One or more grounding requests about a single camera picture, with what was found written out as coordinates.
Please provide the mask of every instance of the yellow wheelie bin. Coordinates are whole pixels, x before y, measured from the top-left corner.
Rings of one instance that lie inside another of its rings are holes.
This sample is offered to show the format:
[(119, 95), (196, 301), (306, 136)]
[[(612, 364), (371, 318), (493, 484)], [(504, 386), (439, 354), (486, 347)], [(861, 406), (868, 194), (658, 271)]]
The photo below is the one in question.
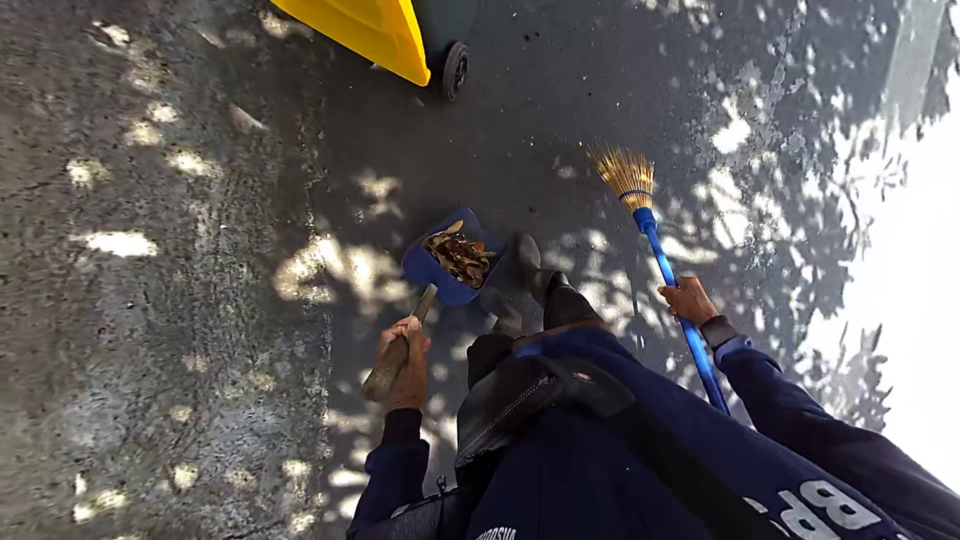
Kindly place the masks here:
[(457, 98), (467, 76), (467, 34), (476, 0), (273, 0), (280, 9), (351, 51), (419, 86), (441, 77)]

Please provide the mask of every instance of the blue broom handle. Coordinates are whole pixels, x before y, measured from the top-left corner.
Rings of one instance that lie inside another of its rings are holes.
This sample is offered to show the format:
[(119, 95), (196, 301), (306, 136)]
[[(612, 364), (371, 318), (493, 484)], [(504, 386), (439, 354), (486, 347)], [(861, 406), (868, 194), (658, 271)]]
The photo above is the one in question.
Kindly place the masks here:
[[(657, 257), (657, 264), (660, 266), (660, 272), (663, 274), (666, 285), (668, 287), (677, 286), (677, 279), (673, 276), (673, 268), (670, 267), (670, 261), (667, 260), (666, 253), (663, 252), (663, 247), (660, 245), (660, 239), (657, 238), (657, 221), (653, 218), (653, 212), (650, 209), (638, 209), (634, 212), (634, 219), (640, 227), (640, 232), (644, 233), (650, 240), (650, 248), (653, 250), (654, 256)], [(723, 397), (723, 392), (720, 391), (720, 383), (713, 374), (713, 365), (710, 363), (707, 350), (704, 348), (704, 341), (700, 337), (700, 332), (690, 321), (683, 317), (678, 318), (680, 319), (680, 326), (684, 328), (684, 337), (686, 337), (686, 344), (693, 355), (693, 361), (697, 364), (697, 373), (700, 374), (700, 380), (704, 384), (704, 389), (707, 390), (707, 399), (709, 399), (711, 405), (721, 412), (730, 414), (727, 401)]]

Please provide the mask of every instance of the bin wheel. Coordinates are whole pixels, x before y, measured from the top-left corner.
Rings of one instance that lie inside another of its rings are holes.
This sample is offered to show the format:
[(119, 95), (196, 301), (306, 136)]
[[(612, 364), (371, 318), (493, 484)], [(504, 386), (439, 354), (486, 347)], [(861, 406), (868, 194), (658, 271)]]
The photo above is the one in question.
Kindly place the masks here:
[(450, 52), (446, 53), (446, 61), (444, 62), (444, 81), (441, 92), (447, 101), (456, 101), (457, 94), (460, 92), (460, 85), (467, 78), (468, 69), (467, 46), (457, 41), (450, 47)]

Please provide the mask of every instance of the black boot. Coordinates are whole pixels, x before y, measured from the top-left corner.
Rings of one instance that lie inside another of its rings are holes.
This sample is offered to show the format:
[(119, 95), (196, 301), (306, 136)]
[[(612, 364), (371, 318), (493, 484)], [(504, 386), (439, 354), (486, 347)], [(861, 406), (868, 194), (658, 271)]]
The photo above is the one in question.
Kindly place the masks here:
[(549, 291), (570, 284), (560, 270), (540, 268), (540, 248), (530, 234), (521, 233), (517, 237), (516, 256), (523, 271), (523, 282), (540, 307), (546, 302)]
[(491, 333), (505, 333), (513, 339), (523, 335), (523, 316), (500, 289), (484, 287), (480, 293), (480, 308), (496, 317)]

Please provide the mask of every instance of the jacket zipper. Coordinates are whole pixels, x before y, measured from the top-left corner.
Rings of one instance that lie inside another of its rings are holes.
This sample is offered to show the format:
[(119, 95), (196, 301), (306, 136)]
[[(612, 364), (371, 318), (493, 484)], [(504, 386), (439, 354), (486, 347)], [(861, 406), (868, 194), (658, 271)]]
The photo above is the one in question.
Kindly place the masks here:
[(487, 433), (491, 432), (491, 430), (495, 428), (497, 424), (503, 421), (503, 419), (506, 418), (507, 415), (510, 414), (512, 410), (514, 410), (518, 405), (523, 403), (534, 392), (536, 392), (541, 386), (544, 386), (548, 382), (550, 382), (550, 377), (547, 377), (546, 375), (537, 379), (532, 386), (524, 390), (523, 393), (521, 393), (519, 396), (516, 397), (515, 400), (513, 400), (509, 405), (507, 405), (507, 407), (504, 408), (500, 412), (500, 414), (498, 414), (496, 418), (494, 418), (493, 421), (490, 422), (490, 424), (483, 429), (483, 431), (480, 431), (480, 434), (474, 437), (472, 441), (470, 441), (470, 444), (468, 444), (467, 447), (463, 449), (463, 452), (466, 452), (467, 450), (469, 450), (473, 445), (477, 443), (477, 441), (479, 441), (484, 436), (486, 436)]

